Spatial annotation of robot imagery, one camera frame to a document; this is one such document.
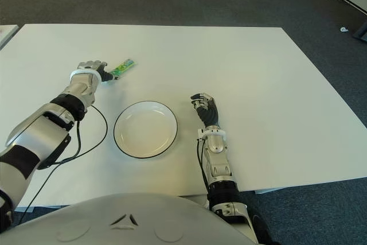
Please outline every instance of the white table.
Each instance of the white table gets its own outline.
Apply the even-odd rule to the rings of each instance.
[[[18,25],[0,25],[0,49],[5,46],[18,29]]]
[[[119,192],[205,193],[196,157],[202,123],[189,99],[198,92],[217,102],[240,190],[367,176],[367,129],[281,28],[25,25],[0,51],[3,142],[68,85],[79,62],[106,61],[112,69],[126,58],[137,65],[96,93],[109,123],[107,139],[60,167],[33,205]],[[124,155],[113,139],[120,112],[141,100],[166,104],[178,121],[171,148],[147,160]],[[103,134],[102,118],[90,109],[81,123],[83,150]],[[74,138],[63,156],[75,149]],[[48,173],[34,175],[20,205]]]

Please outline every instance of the black cable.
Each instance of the black cable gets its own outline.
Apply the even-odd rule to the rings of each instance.
[[[73,159],[75,159],[75,157],[78,156],[78,154],[80,153],[80,149],[81,149],[81,139],[80,139],[80,130],[79,130],[79,126],[80,126],[80,121],[78,120],[76,123],[76,136],[77,136],[77,140],[78,140],[78,149],[76,150],[75,154],[69,158],[65,158],[63,160],[61,160],[60,162],[55,162],[53,163],[53,165],[58,165],[58,164],[64,164],[67,163]]]
[[[41,192],[42,188],[45,186],[45,184],[47,183],[47,181],[50,179],[50,176],[52,175],[52,173],[61,165],[71,161],[71,160],[75,160],[76,158],[79,158],[85,154],[87,154],[88,152],[90,152],[91,150],[95,149],[96,147],[98,147],[103,141],[104,139],[106,138],[107,136],[107,132],[108,132],[108,124],[107,124],[107,120],[105,118],[105,116],[102,114],[101,111],[98,110],[98,108],[96,108],[95,106],[92,106],[103,118],[104,120],[104,123],[106,124],[106,131],[104,133],[104,136],[103,138],[101,139],[101,141],[99,143],[97,143],[94,147],[92,147],[91,149],[87,150],[86,152],[84,152],[83,154],[81,155],[78,155],[79,152],[80,152],[80,149],[81,149],[81,139],[80,139],[80,133],[79,133],[79,124],[80,124],[80,121],[77,122],[77,125],[76,125],[76,135],[77,135],[77,139],[78,139],[78,149],[76,151],[76,154],[74,154],[72,157],[69,157],[69,158],[66,158],[66,159],[63,159],[62,161],[60,162],[57,162],[57,163],[54,163],[54,165],[57,164],[57,166],[50,172],[50,174],[47,176],[46,180],[44,181],[44,183],[42,184],[42,186],[40,187],[40,189],[38,190],[38,192],[36,193],[36,195],[32,198],[31,202],[28,204],[27,208],[25,209],[25,211],[23,212],[23,215],[21,217],[21,219],[19,220],[18,222],[18,225],[20,225],[23,221],[23,218],[25,216],[25,214],[27,213],[29,207],[31,206],[31,204],[33,203],[33,201],[36,199],[36,197],[38,196],[38,194]]]
[[[199,165],[200,165],[200,169],[201,169],[201,174],[202,174],[202,179],[204,180],[204,184],[205,184],[205,188],[206,191],[209,193],[209,184],[208,184],[208,180],[206,179],[206,175],[204,172],[204,168],[202,167],[202,153],[204,151],[204,144],[205,141],[202,143],[202,149],[201,149],[201,160],[200,160],[200,156],[199,156],[199,139],[197,140],[197,145],[196,145],[196,154],[197,154],[197,159],[199,161]]]
[[[36,195],[33,197],[33,199],[31,200],[31,202],[28,204],[27,208],[25,209],[25,211],[23,212],[23,215],[21,217],[21,219],[18,222],[18,225],[20,225],[23,221],[23,218],[25,216],[25,214],[27,213],[29,207],[31,206],[31,204],[33,203],[33,201],[36,199],[36,197],[38,196],[38,194],[41,192],[42,188],[45,186],[45,184],[47,183],[47,181],[50,179],[50,176],[52,175],[52,173],[59,167],[61,166],[63,163],[58,164],[57,166],[54,167],[54,169],[50,172],[50,174],[47,176],[46,180],[44,181],[44,183],[42,184],[42,186],[40,187],[40,189],[38,190],[38,192],[36,193]]]

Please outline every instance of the white plate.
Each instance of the white plate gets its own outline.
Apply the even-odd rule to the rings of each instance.
[[[162,103],[139,102],[127,107],[114,127],[119,149],[135,158],[149,158],[163,153],[177,134],[177,121]]]

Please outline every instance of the gray carpet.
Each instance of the gray carpet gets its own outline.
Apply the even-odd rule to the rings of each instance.
[[[1,0],[0,14],[18,25],[280,26],[367,126],[367,44],[352,38],[366,20],[340,0]],[[242,195],[283,245],[367,244],[367,179]]]

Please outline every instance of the silver metal arm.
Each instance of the silver metal arm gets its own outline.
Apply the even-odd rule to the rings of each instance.
[[[80,63],[70,85],[43,105],[10,133],[0,153],[0,232],[12,223],[12,214],[22,199],[36,169],[51,166],[69,144],[69,130],[82,120],[93,104],[101,81],[111,80],[106,63]]]
[[[241,232],[252,235],[257,242],[247,206],[239,198],[239,190],[227,159],[226,133],[220,129],[218,111],[213,97],[206,93],[192,96],[192,104],[205,130],[198,130],[198,140],[204,143],[205,176],[208,180],[209,209]]]

